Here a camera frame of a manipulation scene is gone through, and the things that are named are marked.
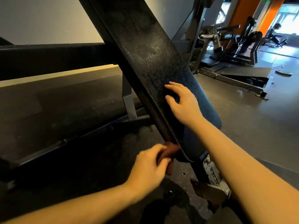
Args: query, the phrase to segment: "person's left hand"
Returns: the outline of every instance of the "person's left hand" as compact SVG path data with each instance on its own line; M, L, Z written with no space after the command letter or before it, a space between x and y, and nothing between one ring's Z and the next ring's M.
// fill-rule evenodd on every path
M164 145L156 144L137 155L130 176L124 183L136 194L137 201L157 188L165 177L166 168L171 158L164 158L157 166L157 156L166 148Z

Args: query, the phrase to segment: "orange wall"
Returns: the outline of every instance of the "orange wall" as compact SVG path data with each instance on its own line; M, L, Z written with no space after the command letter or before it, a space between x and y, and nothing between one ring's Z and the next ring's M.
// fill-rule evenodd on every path
M249 16L253 16L260 0L239 0L230 20L230 26L240 24L241 27L236 30L236 34L241 34L243 27Z
M259 26L259 31L263 33L263 35L266 34L267 30L269 29L272 21L274 20L275 16L277 15L280 7L282 6L284 0L273 0L271 5L268 8L267 13L264 16L264 19Z

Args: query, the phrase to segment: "red cloth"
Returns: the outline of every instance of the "red cloth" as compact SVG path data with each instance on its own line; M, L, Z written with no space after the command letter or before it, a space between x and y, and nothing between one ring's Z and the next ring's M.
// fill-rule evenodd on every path
M167 146L167 149L163 152L159 153L157 156L157 166L160 164L163 158L171 158L170 163L167 166L166 174L171 175L172 173L172 166L173 166L173 160L176 156L176 153L181 149L179 145L175 145L171 142L166 142L165 145Z

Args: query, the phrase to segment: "black leather bench pad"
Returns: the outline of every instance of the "black leather bench pad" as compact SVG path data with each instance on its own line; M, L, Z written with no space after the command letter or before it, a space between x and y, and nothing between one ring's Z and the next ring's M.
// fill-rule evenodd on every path
M165 95L170 94L177 101L178 96L164 85L173 81L188 87L197 97L203 116L218 128L221 121L145 1L80 2L164 140L180 144L187 159L195 161L204 153L204 148L173 116Z

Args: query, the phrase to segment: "forearm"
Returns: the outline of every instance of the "forearm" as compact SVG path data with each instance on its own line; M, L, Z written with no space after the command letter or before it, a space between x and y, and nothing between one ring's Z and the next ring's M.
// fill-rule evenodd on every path
M134 192L123 184L44 208L6 223L104 223L136 200Z
M192 130L206 147L253 223L298 219L299 193L265 168L204 118Z

